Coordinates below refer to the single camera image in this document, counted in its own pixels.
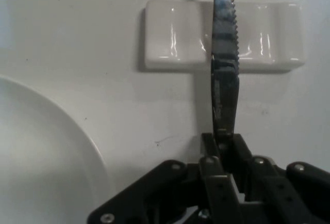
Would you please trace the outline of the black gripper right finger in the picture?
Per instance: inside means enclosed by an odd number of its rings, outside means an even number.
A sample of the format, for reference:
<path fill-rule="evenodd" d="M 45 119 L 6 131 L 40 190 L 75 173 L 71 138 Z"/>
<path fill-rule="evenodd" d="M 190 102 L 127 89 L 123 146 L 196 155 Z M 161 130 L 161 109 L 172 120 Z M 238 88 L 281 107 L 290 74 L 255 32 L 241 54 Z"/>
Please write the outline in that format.
<path fill-rule="evenodd" d="M 261 201 L 282 223 L 329 223 L 329 173 L 304 162 L 281 169 L 253 156 L 242 136 L 229 139 L 227 163 L 246 201 Z"/>

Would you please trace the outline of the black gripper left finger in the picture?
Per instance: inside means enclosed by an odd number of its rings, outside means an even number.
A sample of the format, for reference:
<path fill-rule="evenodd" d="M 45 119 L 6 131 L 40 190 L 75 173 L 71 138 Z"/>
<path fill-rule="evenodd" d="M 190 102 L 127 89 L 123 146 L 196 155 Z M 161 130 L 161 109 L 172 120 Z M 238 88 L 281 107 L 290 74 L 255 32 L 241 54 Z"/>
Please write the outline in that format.
<path fill-rule="evenodd" d="M 87 223 L 174 223 L 197 206 L 190 223 L 244 223 L 229 170 L 241 135 L 203 134 L 198 163 L 167 160 L 102 204 Z"/>

